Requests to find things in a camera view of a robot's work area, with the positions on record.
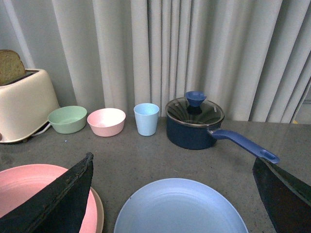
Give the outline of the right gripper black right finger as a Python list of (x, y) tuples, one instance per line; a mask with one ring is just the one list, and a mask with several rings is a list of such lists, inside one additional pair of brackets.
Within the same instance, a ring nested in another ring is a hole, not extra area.
[(311, 231), (311, 186), (271, 162), (256, 158), (253, 176), (277, 233)]

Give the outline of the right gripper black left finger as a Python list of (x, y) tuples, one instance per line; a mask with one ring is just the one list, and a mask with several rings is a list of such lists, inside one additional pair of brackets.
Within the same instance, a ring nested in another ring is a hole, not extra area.
[(78, 233), (93, 177), (93, 154), (0, 219), (2, 233)]

